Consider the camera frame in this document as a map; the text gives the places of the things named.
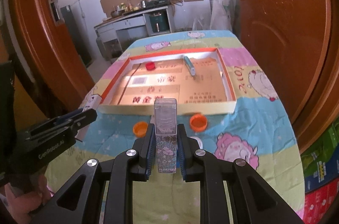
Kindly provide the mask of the person's left hand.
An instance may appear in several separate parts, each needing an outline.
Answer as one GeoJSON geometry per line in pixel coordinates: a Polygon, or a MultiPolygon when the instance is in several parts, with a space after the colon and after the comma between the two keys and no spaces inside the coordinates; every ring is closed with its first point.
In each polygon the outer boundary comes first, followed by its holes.
{"type": "Polygon", "coordinates": [[[5,208],[15,223],[29,223],[32,217],[29,215],[32,211],[38,209],[41,205],[46,205],[51,199],[52,194],[47,186],[47,178],[44,174],[37,176],[37,187],[21,196],[16,197],[9,183],[1,187],[1,200],[5,201],[5,208]]]}

